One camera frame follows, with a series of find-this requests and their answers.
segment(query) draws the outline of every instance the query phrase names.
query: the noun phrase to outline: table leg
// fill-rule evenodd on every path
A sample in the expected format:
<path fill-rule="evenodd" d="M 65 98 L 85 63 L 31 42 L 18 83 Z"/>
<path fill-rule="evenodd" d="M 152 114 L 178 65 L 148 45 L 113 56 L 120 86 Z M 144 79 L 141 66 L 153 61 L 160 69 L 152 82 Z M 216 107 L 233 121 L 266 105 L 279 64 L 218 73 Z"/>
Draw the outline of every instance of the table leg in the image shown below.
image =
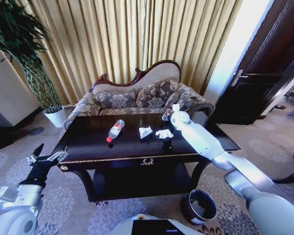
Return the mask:
<path fill-rule="evenodd" d="M 191 183 L 190 183 L 190 190 L 193 190 L 197 187 L 200 175 L 202 174 L 202 171 L 206 168 L 207 165 L 209 165 L 211 161 L 207 158 L 203 159 L 202 161 L 198 162 L 195 166 L 195 169 L 192 173 L 191 177 Z"/>
<path fill-rule="evenodd" d="M 92 178 L 90 177 L 89 173 L 86 170 L 80 170 L 80 171 L 71 171 L 79 176 L 79 178 L 82 180 L 84 187 L 86 189 L 86 193 L 88 196 L 88 201 L 95 202 L 96 196 L 95 196 L 95 188 L 93 185 Z"/>

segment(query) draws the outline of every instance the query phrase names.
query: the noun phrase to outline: dark wooden door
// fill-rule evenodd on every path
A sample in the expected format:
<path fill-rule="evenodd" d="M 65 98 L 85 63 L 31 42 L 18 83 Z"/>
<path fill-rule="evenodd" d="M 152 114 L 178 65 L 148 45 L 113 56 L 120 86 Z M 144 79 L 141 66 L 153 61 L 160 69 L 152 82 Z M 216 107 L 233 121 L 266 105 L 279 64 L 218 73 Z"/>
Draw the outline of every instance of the dark wooden door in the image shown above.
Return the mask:
<path fill-rule="evenodd" d="M 216 122 L 253 123 L 293 77 L 294 0 L 276 0 L 217 103 Z"/>

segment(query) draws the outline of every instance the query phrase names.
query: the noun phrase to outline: dark wooden table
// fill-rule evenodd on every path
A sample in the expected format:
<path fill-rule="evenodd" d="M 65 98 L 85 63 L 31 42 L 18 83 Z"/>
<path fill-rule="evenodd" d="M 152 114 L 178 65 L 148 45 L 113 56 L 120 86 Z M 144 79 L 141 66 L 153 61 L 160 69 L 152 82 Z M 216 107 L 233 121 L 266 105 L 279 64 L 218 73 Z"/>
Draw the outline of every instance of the dark wooden table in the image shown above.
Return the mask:
<path fill-rule="evenodd" d="M 196 153 L 180 131 L 161 114 L 136 114 L 76 117 L 53 153 L 67 146 L 67 158 L 58 164 L 63 172 L 77 174 L 89 201 L 118 198 L 188 193 L 194 189 L 204 168 L 210 163 Z M 203 112 L 190 114 L 214 135 L 226 151 L 235 151 L 235 144 Z M 118 119 L 125 127 L 111 143 L 106 141 L 110 128 Z M 139 127 L 150 126 L 153 133 L 140 139 Z M 155 132 L 170 129 L 174 137 L 160 140 Z M 197 162 L 189 176 L 184 163 Z M 91 179 L 87 170 L 95 169 Z"/>

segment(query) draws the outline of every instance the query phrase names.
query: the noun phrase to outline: plastic bottle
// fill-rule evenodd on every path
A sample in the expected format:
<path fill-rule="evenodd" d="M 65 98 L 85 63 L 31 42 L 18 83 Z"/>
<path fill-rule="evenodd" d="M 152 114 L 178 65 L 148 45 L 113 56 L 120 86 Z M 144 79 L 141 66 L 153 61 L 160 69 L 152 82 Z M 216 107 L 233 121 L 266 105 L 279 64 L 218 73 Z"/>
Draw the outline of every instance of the plastic bottle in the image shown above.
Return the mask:
<path fill-rule="evenodd" d="M 125 122 L 123 120 L 117 120 L 116 124 L 114 124 L 114 126 L 109 131 L 107 141 L 111 142 L 114 138 L 116 138 L 124 126 Z"/>

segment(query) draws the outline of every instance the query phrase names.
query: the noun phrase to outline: patterned carpet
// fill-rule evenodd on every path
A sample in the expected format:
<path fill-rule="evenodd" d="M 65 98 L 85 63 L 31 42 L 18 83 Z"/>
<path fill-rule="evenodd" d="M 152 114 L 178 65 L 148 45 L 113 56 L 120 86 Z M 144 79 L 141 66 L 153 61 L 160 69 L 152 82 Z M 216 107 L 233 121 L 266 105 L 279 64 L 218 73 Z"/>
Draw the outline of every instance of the patterned carpet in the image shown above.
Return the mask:
<path fill-rule="evenodd" d="M 283 178 L 294 171 L 294 118 L 287 116 L 293 109 L 274 109 L 264 120 L 253 125 L 222 124 L 242 150 L 235 154 L 248 158 L 271 178 Z M 40 113 L 26 127 L 29 135 L 0 150 L 0 186 L 16 185 L 30 171 L 25 156 L 45 143 L 42 154 L 49 154 L 64 134 L 54 128 Z M 192 172 L 195 164 L 187 164 Z M 208 166 L 198 184 L 212 195 L 219 208 L 218 217 L 202 226 L 187 223 L 180 212 L 183 195 L 134 198 L 89 203 L 83 185 L 73 173 L 51 169 L 44 190 L 44 205 L 39 215 L 38 235 L 105 235 L 123 219 L 138 213 L 172 218 L 205 235 L 257 235 L 242 198 L 235 195 L 223 179 L 225 171 Z M 294 204 L 294 184 L 275 185 L 270 190 Z"/>

